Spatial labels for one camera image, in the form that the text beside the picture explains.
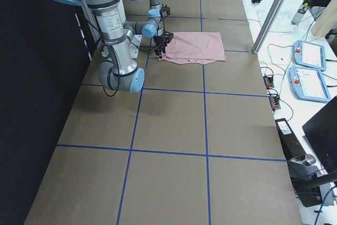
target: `blue tape line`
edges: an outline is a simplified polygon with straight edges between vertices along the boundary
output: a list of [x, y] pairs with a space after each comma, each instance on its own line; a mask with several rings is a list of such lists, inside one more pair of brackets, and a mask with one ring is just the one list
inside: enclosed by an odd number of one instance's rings
[[205, 67], [202, 65], [203, 89], [204, 89], [204, 120], [205, 120], [205, 147], [206, 147], [206, 176], [207, 176], [207, 199], [209, 212], [209, 225], [212, 224], [211, 215], [211, 187], [210, 187], [210, 165], [209, 165], [209, 141], [207, 133], [207, 108], [206, 108], [206, 81], [205, 81]]
[[149, 59], [150, 59], [150, 51], [148, 51], [148, 53], [147, 53], [145, 68], [147, 68], [147, 66], [148, 66], [148, 60]]
[[200, 28], [201, 28], [201, 32], [203, 32], [202, 29], [202, 0], [200, 0]]
[[68, 148], [96, 149], [96, 150], [130, 151], [130, 149], [124, 149], [124, 148], [86, 146], [86, 145], [72, 145], [72, 144], [57, 144], [56, 146], [57, 147], [68, 147]]
[[124, 183], [123, 183], [123, 189], [122, 189], [122, 194], [121, 194], [120, 207], [118, 209], [118, 216], [117, 216], [116, 225], [120, 224], [120, 218], [121, 218], [121, 212], [122, 212], [122, 205], [123, 205], [123, 199], [124, 199], [128, 169], [130, 167], [132, 147], [133, 147], [133, 142], [134, 142], [134, 139], [135, 139], [135, 133], [136, 133], [137, 123], [138, 123], [139, 111], [140, 111], [140, 108], [141, 108], [142, 96], [143, 96], [143, 89], [141, 90], [141, 95], [139, 96], [138, 108], [137, 108], [137, 113], [136, 113], [135, 124], [134, 124], [134, 127], [133, 127], [130, 151], [129, 151], [128, 158], [127, 158], [127, 165], [126, 165], [126, 171], [125, 171], [125, 176], [124, 176]]
[[149, 91], [165, 91], [165, 92], [190, 92], [190, 93], [203, 93], [198, 91], [186, 91], [186, 90], [169, 90], [169, 89], [157, 89], [157, 88], [144, 88]]
[[248, 157], [248, 156], [209, 155], [209, 157], [211, 157], [211, 158], [229, 158], [229, 159], [242, 159], [242, 160], [259, 160], [259, 161], [286, 162], [286, 159], [251, 158], [251, 157]]
[[194, 19], [199, 19], [200, 17], [168, 16], [167, 18], [194, 18]]

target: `black monitor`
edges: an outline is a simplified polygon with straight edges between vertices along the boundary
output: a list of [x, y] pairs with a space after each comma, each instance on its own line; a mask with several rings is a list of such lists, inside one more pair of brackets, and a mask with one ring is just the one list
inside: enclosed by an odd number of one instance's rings
[[337, 170], [337, 96], [303, 125], [305, 136], [327, 172]]

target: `grid line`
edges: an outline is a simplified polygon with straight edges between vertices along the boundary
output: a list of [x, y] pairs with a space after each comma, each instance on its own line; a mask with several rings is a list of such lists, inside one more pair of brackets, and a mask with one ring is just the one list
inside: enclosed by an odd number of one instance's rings
[[139, 111], [140, 111], [141, 103], [142, 103], [142, 96], [143, 96], [143, 89], [141, 90], [141, 94], [140, 94], [139, 101], [138, 101], [138, 108], [137, 108], [137, 113], [136, 113], [135, 124], [134, 124], [134, 127], [133, 127], [133, 133], [132, 133], [130, 150], [129, 150], [128, 158], [127, 158], [127, 165], [126, 165], [126, 170], [125, 170], [125, 176], [124, 176], [124, 182], [123, 182], [123, 189], [122, 189], [122, 194], [121, 194], [120, 206], [118, 208], [118, 215], [117, 215], [116, 225], [120, 224], [120, 218], [121, 218], [121, 213], [122, 213], [122, 206], [123, 206], [123, 199], [124, 199], [124, 193], [125, 193], [127, 175], [128, 175], [128, 170], [129, 170], [129, 167], [130, 167], [133, 142], [134, 142], [134, 139], [135, 139], [135, 133], [136, 133], [137, 123], [138, 123], [138, 116], [139, 116]]
[[[200, 0], [200, 29], [201, 29], [201, 32], [203, 32], [203, 27], [202, 27], [202, 0]], [[209, 225], [212, 225], [211, 187], [210, 187], [210, 162], [209, 162], [209, 141], [208, 141], [208, 134], [207, 134], [206, 80], [205, 80], [205, 66], [204, 65], [202, 65], [202, 81], [203, 81], [204, 121], [205, 121], [207, 207], [208, 207], [208, 215], [209, 215]]]

